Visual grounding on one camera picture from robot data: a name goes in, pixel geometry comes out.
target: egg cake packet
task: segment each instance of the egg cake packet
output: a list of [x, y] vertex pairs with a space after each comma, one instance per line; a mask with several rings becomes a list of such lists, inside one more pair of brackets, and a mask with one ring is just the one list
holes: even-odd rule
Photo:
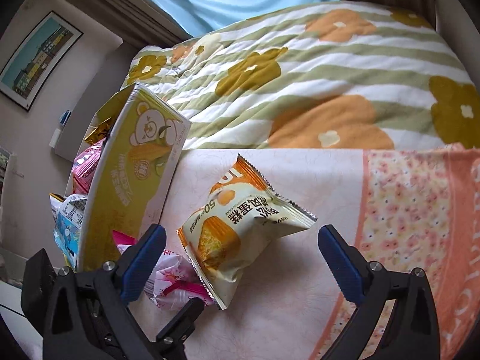
[[279, 196], [261, 173], [238, 155], [212, 187], [207, 204], [178, 236], [207, 290], [225, 310], [243, 269], [272, 241], [310, 228], [317, 218]]

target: pink snack packet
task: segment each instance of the pink snack packet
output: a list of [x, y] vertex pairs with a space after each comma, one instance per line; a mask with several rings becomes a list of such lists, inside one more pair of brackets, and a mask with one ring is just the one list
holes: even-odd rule
[[73, 193], [88, 194], [100, 159], [104, 140], [105, 138], [99, 140], [75, 158], [71, 169], [73, 176]]
[[[134, 237], [116, 230], [112, 231], [112, 237], [121, 254], [137, 242]], [[191, 298], [200, 298], [207, 306], [214, 304], [192, 265], [167, 249], [155, 264], [143, 290], [157, 307], [165, 310], [180, 310]]]

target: framed picture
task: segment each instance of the framed picture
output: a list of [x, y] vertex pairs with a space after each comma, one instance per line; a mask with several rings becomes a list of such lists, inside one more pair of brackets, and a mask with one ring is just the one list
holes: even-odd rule
[[29, 111], [56, 64], [83, 35], [50, 12], [27, 35], [0, 73], [0, 91]]

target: bed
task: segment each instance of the bed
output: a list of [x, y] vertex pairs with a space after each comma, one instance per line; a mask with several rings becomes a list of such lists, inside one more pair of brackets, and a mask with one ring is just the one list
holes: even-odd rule
[[[300, 5], [145, 47], [122, 87], [133, 82], [193, 123], [160, 220], [169, 249], [182, 252], [175, 230], [239, 152], [319, 217], [265, 251], [231, 307], [203, 314], [189, 359], [321, 358], [352, 312], [311, 247], [327, 222], [368, 260], [426, 270], [442, 358], [457, 354], [480, 307], [480, 98], [428, 21], [370, 3]], [[150, 338], [172, 316], [146, 298], [130, 309]]]

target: snack box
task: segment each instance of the snack box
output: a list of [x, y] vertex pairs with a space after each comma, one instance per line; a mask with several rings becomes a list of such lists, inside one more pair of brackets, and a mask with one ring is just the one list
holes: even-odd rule
[[[158, 223], [190, 121], [141, 84], [130, 85], [95, 114], [89, 131], [112, 125], [83, 217], [78, 271], [99, 268], [119, 252], [112, 230], [138, 238]], [[105, 136], [98, 135], [98, 140]], [[95, 133], [88, 135], [90, 144]]]

